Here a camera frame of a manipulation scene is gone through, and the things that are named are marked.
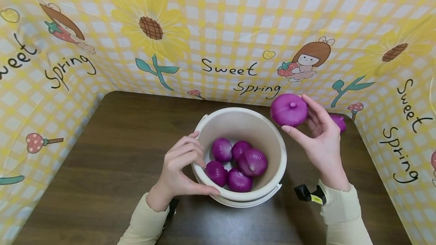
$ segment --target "bucket rim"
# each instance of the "bucket rim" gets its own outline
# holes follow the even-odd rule
[[[279,165],[279,168],[277,170],[277,173],[271,179],[271,181],[269,181],[262,188],[259,188],[258,190],[255,190],[255,191],[246,192],[246,193],[238,193],[238,192],[226,190],[226,189],[216,185],[209,177],[207,177],[206,173],[204,173],[203,168],[201,168],[198,164],[192,163],[192,168],[195,172],[195,177],[198,179],[198,181],[202,182],[204,185],[210,185],[210,186],[215,187],[220,192],[220,196],[225,198],[225,199],[234,200],[237,202],[249,202],[251,200],[257,200],[261,197],[264,197],[265,195],[270,193],[272,190],[274,190],[277,187],[277,185],[279,184],[279,182],[281,181],[281,179],[285,173],[286,165],[287,165],[287,153],[286,153],[285,142],[283,141],[283,138],[282,138],[281,134],[279,133],[278,129],[275,127],[275,125],[271,121],[269,121],[269,119],[267,119],[265,116],[261,115],[260,113],[258,113],[256,111],[246,109],[246,108],[241,108],[241,107],[227,107],[227,108],[223,108],[220,110],[216,110],[209,115],[205,115],[200,120],[200,122],[198,123],[195,130],[200,131],[200,134],[201,134],[201,130],[203,130],[203,128],[206,126],[206,124],[211,119],[213,119],[221,114],[229,113],[229,112],[249,113],[251,115],[256,116],[261,121],[265,122],[271,128],[271,130],[273,131],[275,136],[278,138],[280,152],[281,152],[280,153],[280,165]]]

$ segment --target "yellow gingham backdrop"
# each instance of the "yellow gingham backdrop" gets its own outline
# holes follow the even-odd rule
[[[101,98],[123,90],[258,105],[308,93],[352,117],[413,244],[435,244],[435,7],[0,0],[0,243],[19,233]]]

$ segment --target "yellow label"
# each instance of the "yellow label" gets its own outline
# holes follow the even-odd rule
[[[310,197],[312,198],[312,201],[313,201],[313,202],[319,203],[319,204],[321,204],[321,205],[323,204],[323,203],[322,203],[322,200],[321,200],[320,197],[317,197],[317,196],[312,195],[312,194],[310,194]]]

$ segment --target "wooden table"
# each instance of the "wooden table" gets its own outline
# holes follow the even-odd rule
[[[269,107],[119,91],[106,95],[14,245],[116,244],[137,202],[158,180],[166,151],[191,133],[204,114],[234,106],[269,117]],[[374,244],[410,244],[350,119],[347,127],[342,159]],[[272,199],[236,209],[210,197],[180,197],[177,213],[157,244],[325,244],[320,206],[299,202],[293,191],[300,184],[313,190],[318,171],[295,141],[282,136],[287,170]],[[190,167],[184,171],[193,178]]]

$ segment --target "cream sleeve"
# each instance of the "cream sleeve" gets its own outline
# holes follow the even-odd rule
[[[165,220],[169,213],[166,211],[156,212],[147,204],[148,193],[142,196],[130,220],[123,237],[118,245],[154,245],[164,227]]]
[[[348,192],[319,186],[327,199],[321,208],[321,216],[327,225],[327,245],[372,245],[363,224],[357,191],[353,185]]]

